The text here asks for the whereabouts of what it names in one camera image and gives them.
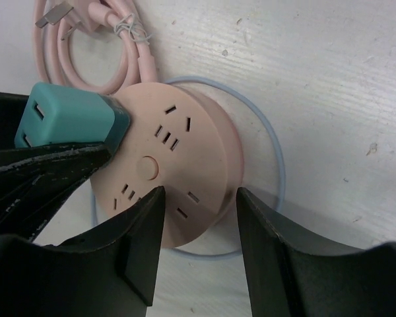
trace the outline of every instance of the pink cable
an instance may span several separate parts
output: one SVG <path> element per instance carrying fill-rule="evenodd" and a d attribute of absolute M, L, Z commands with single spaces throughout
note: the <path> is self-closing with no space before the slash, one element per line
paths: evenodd
<path fill-rule="evenodd" d="M 114 12 L 106 15 L 106 21 L 101 22 L 103 25 L 115 27 L 123 17 L 131 13 L 137 14 L 137 10 L 131 0 L 111 0 L 108 3 Z M 45 6 L 46 0 L 36 0 L 35 21 L 42 17 Z M 141 77 L 142 82 L 157 81 L 156 67 L 149 45 L 145 42 L 132 41 L 131 35 L 127 30 L 122 30 L 119 33 L 124 44 L 119 69 L 104 86 L 94 86 L 86 83 L 76 72 L 71 61 L 68 40 L 61 40 L 61 37 L 70 29 L 70 25 L 66 20 L 63 19 L 55 26 L 48 25 L 47 28 L 45 47 L 46 56 L 50 64 L 48 69 L 44 59 L 42 31 L 36 26 L 34 26 L 33 31 L 35 62 L 42 81 L 64 85 L 66 78 L 69 84 L 76 88 L 100 94 L 111 94 L 121 88 L 138 83 L 139 77 Z"/>

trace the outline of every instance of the round power strip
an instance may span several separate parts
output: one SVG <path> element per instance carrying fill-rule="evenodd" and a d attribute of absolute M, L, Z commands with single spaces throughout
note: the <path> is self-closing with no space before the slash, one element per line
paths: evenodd
<path fill-rule="evenodd" d="M 191 242 L 220 220 L 242 183 L 233 123 L 214 100 L 189 88 L 141 83 L 114 98 L 132 122 L 113 160 L 91 178 L 98 204 L 113 217 L 164 186 L 162 247 Z"/>

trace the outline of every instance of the teal power adapter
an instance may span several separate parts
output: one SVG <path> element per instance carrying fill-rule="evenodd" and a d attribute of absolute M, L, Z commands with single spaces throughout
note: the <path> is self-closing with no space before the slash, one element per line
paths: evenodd
<path fill-rule="evenodd" d="M 111 97 L 37 83 L 19 123 L 15 146 L 104 142 L 115 153 L 129 124 L 129 114 Z"/>

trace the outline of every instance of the round button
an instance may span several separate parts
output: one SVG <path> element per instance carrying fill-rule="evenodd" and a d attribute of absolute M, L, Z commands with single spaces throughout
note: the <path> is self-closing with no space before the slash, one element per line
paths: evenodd
<path fill-rule="evenodd" d="M 143 157 L 138 162 L 137 171 L 145 180 L 153 180 L 158 175 L 158 164 L 152 157 Z"/>

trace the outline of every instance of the white table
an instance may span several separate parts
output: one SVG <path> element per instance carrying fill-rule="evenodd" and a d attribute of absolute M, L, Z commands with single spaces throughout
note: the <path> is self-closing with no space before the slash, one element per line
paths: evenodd
<path fill-rule="evenodd" d="M 32 3 L 0 1 L 0 91 L 28 94 L 38 80 Z M 286 162 L 287 217 L 361 248 L 396 240 L 396 0 L 137 4 L 154 34 L 162 79 L 201 75 L 221 81 L 271 120 Z M 85 78 L 108 80 L 117 67 L 119 40 L 75 34 L 74 42 L 74 60 Z M 240 132 L 244 184 L 273 204 L 268 197 L 277 192 L 277 166 L 262 125 L 233 98 L 203 90 Z M 77 191 L 38 243 L 59 243 L 90 228 L 88 191 L 88 184 Z M 188 250 L 235 249 L 233 220 L 231 215 Z M 242 258 L 192 262 L 162 252 L 147 316 L 250 316 L 247 293 Z"/>

